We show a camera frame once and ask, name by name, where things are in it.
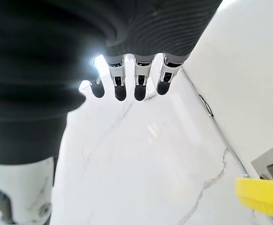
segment white marble floor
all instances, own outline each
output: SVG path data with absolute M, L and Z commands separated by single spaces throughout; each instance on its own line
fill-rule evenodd
M 180 72 L 165 96 L 114 97 L 107 65 L 98 63 L 106 94 L 82 84 L 86 102 L 69 114 L 53 190 L 52 225 L 254 225 L 234 190 L 238 165 Z M 126 59 L 127 70 L 132 63 Z

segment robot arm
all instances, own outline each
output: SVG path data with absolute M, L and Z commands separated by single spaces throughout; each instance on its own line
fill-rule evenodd
M 0 0 L 0 225 L 49 223 L 51 189 L 68 112 L 103 54 L 115 97 L 126 98 L 124 56 L 134 54 L 142 100 L 155 54 L 168 92 L 221 0 Z

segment yellow object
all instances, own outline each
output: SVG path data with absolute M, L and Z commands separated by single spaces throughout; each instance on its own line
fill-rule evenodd
M 242 204 L 273 216 L 273 180 L 236 180 L 236 193 Z

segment black fingertip pad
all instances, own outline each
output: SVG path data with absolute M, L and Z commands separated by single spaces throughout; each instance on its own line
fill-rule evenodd
M 169 88 L 170 88 L 170 83 L 159 81 L 157 84 L 156 91 L 160 95 L 165 95 L 169 91 Z
M 142 101 L 146 96 L 146 86 L 136 85 L 135 87 L 135 98 L 137 101 Z
M 126 87 L 124 86 L 117 86 L 114 88 L 114 95 L 119 101 L 124 101 L 126 98 Z
M 102 98 L 105 93 L 102 81 L 100 81 L 99 84 L 97 84 L 96 82 L 92 83 L 91 84 L 91 91 L 93 92 L 94 96 L 96 96 L 98 98 Z

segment gray cable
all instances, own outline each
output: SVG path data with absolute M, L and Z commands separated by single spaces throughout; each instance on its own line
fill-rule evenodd
M 234 157 L 234 159 L 236 160 L 236 162 L 238 163 L 238 165 L 240 166 L 240 169 L 242 171 L 243 177 L 245 178 L 249 178 L 249 174 L 247 173 L 243 163 L 241 162 L 241 160 L 239 159 L 238 155 L 236 154 L 235 150 L 233 149 L 233 147 L 230 145 L 229 141 L 227 140 L 227 138 L 225 137 L 223 131 L 221 130 L 221 128 L 219 127 L 216 119 L 213 116 L 213 113 L 209 107 L 209 105 L 207 104 L 207 102 L 205 102 L 205 100 L 203 99 L 203 97 L 201 96 L 201 94 L 197 91 L 195 85 L 193 84 L 193 82 L 190 80 L 188 73 L 185 71 L 185 69 L 182 67 L 182 73 L 184 74 L 185 78 L 187 79 L 187 81 L 190 83 L 190 85 L 192 86 L 194 92 L 196 93 L 196 97 L 199 100 L 199 102 L 201 103 L 201 105 L 203 106 L 204 110 L 206 111 L 206 113 L 208 114 L 209 118 L 211 118 L 211 121 L 213 123 L 213 125 L 216 128 L 217 133 L 219 134 L 221 140 L 223 141 L 223 143 L 226 145 L 228 151 L 231 153 L 231 155 Z M 267 219 L 269 220 L 269 223 L 271 225 L 273 225 L 273 217 L 271 216 L 266 216 Z

